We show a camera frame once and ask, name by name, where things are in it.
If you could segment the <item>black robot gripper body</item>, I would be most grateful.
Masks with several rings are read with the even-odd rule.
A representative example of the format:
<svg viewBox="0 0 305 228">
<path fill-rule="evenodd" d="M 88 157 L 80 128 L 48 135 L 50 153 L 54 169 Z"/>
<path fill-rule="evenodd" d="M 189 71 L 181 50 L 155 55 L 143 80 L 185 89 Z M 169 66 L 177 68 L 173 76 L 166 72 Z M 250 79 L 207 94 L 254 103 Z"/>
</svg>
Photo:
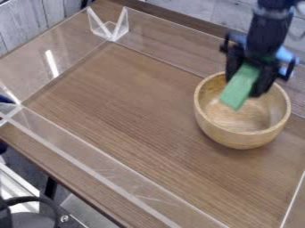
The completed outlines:
<svg viewBox="0 0 305 228">
<path fill-rule="evenodd" d="M 246 33 L 229 31 L 225 34 L 219 51 L 226 55 L 225 76 L 227 80 L 231 79 L 245 62 L 257 69 L 273 66 L 276 76 L 282 80 L 293 77 L 297 56 L 284 45 L 269 56 L 254 56 L 246 51 Z"/>
</svg>

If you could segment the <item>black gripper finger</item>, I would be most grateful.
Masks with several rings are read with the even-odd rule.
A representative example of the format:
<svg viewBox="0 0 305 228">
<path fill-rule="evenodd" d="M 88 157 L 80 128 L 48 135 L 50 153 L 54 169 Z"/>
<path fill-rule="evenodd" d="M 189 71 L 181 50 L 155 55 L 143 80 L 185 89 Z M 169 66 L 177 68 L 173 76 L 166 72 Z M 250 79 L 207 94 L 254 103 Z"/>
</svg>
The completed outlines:
<svg viewBox="0 0 305 228">
<path fill-rule="evenodd" d="M 233 45 L 229 47 L 226 54 L 226 65 L 225 65 L 225 78 L 230 81 L 234 73 L 238 71 L 244 64 L 245 49 L 241 45 Z"/>
<path fill-rule="evenodd" d="M 250 97 L 257 98 L 265 94 L 273 86 L 278 75 L 278 67 L 276 65 L 256 64 L 252 64 L 252 67 L 258 72 L 258 77 L 252 86 Z"/>
</svg>

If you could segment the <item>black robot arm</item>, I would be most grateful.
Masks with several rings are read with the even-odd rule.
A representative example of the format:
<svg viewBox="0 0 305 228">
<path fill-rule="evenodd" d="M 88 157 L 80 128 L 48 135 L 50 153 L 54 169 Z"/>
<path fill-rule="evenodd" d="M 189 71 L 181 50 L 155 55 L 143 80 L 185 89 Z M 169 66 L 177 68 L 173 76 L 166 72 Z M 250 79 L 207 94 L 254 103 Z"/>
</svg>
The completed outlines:
<svg viewBox="0 0 305 228">
<path fill-rule="evenodd" d="M 225 80 L 230 82 L 248 63 L 258 70 L 248 96 L 265 94 L 277 79 L 289 81 L 300 62 L 284 46 L 300 0 L 257 0 L 246 33 L 227 31 L 221 52 L 226 55 Z"/>
</svg>

